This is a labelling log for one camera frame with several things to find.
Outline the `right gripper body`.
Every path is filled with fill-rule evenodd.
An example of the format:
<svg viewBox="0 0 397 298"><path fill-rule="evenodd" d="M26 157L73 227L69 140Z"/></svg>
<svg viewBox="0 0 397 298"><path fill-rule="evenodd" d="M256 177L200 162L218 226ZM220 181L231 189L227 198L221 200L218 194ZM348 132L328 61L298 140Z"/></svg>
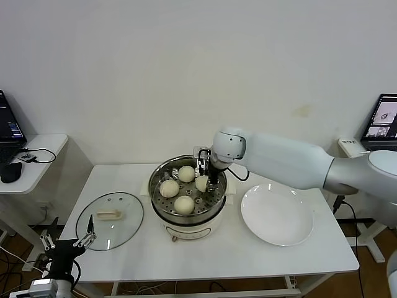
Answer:
<svg viewBox="0 0 397 298"><path fill-rule="evenodd" d="M211 150L199 150L198 151L198 158L206 159L207 162L207 174L214 173L217 169L214 167L212 160L211 160L212 152Z"/></svg>

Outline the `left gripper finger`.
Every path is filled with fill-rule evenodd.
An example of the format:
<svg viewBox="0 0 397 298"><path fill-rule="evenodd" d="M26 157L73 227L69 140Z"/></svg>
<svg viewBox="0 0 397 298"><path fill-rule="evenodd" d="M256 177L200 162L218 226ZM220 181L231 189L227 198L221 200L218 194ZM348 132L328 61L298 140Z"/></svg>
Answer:
<svg viewBox="0 0 397 298"><path fill-rule="evenodd" d="M95 239L96 239L96 233L94 231L93 216L90 215L85 235L79 238L73 244L73 246L78 248L88 249Z"/></svg>
<svg viewBox="0 0 397 298"><path fill-rule="evenodd" d="M53 222L40 234L40 241L42 242L45 251L50 251L56 247L53 234L57 230L58 219L59 217L55 217Z"/></svg>

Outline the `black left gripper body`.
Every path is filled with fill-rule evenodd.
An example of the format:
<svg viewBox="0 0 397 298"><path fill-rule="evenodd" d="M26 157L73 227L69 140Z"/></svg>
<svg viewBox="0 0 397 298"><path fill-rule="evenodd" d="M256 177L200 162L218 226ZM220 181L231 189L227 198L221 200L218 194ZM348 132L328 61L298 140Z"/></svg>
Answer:
<svg viewBox="0 0 397 298"><path fill-rule="evenodd" d="M57 240L54 248L46 251L51 265L48 272L49 278L73 278L72 268L74 260L85 252L85 247L75 245L77 239Z"/></svg>

